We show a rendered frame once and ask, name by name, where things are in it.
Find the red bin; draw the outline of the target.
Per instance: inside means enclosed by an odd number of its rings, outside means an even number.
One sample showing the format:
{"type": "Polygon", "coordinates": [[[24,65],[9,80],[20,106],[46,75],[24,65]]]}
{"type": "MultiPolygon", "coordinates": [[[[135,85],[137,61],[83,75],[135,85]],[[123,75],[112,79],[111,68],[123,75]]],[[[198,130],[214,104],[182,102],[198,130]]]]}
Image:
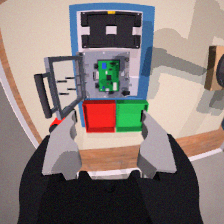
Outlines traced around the red bin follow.
{"type": "Polygon", "coordinates": [[[84,100],[82,107],[86,133],[115,132],[115,100],[84,100]]]}

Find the green bin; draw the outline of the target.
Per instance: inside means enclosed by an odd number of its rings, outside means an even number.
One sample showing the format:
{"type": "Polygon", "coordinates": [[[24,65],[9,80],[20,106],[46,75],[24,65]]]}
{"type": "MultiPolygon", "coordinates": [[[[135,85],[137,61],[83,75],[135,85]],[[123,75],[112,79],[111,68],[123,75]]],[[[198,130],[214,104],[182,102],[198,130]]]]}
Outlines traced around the green bin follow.
{"type": "Polygon", "coordinates": [[[146,100],[116,100],[116,132],[142,132],[141,110],[148,112],[146,100]]]}

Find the green circuit board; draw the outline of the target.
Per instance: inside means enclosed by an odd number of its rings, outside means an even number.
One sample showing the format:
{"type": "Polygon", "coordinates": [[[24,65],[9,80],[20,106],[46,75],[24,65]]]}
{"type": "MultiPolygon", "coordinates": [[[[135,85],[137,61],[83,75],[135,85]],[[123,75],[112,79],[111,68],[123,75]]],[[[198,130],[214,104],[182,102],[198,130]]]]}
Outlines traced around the green circuit board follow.
{"type": "Polygon", "coordinates": [[[98,70],[99,91],[118,91],[119,61],[98,61],[98,70]]]}

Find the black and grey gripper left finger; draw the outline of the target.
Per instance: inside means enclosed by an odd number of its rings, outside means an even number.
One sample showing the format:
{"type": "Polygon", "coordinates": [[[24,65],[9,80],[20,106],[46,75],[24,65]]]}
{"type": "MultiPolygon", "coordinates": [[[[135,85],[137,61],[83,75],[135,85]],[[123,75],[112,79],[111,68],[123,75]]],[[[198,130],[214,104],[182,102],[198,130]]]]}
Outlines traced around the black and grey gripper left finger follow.
{"type": "Polygon", "coordinates": [[[62,181],[77,179],[82,161],[78,145],[73,141],[77,135],[76,122],[76,110],[72,110],[45,136],[28,161],[20,181],[17,224],[28,224],[33,206],[49,188],[62,181]]]}

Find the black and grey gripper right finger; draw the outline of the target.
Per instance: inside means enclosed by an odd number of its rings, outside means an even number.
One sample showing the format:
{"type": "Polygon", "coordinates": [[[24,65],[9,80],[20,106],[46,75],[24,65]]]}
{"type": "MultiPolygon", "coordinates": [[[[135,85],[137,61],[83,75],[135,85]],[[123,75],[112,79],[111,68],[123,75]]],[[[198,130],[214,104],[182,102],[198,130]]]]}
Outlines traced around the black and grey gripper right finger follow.
{"type": "Polygon", "coordinates": [[[195,170],[171,134],[145,110],[141,110],[143,124],[137,167],[142,178],[151,178],[174,189],[186,203],[193,224],[204,224],[199,208],[199,184],[195,170]]]}

